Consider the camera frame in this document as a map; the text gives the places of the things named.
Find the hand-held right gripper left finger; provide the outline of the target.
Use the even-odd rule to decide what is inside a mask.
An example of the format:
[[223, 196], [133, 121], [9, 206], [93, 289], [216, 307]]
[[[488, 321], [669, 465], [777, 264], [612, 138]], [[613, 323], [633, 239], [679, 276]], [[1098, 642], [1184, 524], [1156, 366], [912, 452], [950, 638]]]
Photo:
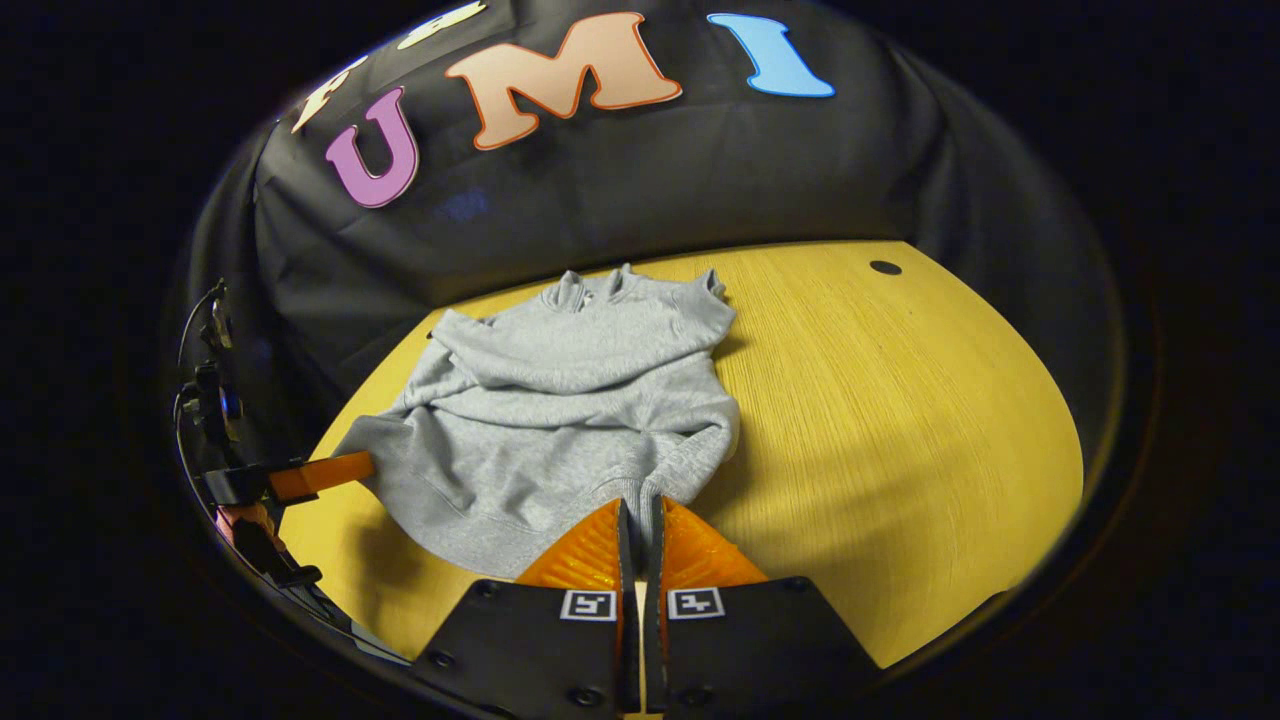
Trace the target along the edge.
[[500, 719], [621, 719], [640, 708], [630, 514], [590, 512], [516, 580], [463, 592], [413, 675]]

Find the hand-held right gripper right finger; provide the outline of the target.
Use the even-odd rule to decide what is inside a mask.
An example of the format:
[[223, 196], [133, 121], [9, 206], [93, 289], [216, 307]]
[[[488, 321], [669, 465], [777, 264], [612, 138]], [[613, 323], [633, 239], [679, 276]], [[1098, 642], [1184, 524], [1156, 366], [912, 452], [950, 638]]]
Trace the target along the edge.
[[881, 669], [808, 577], [768, 578], [692, 510], [652, 503], [645, 705], [663, 714], [822, 714]]

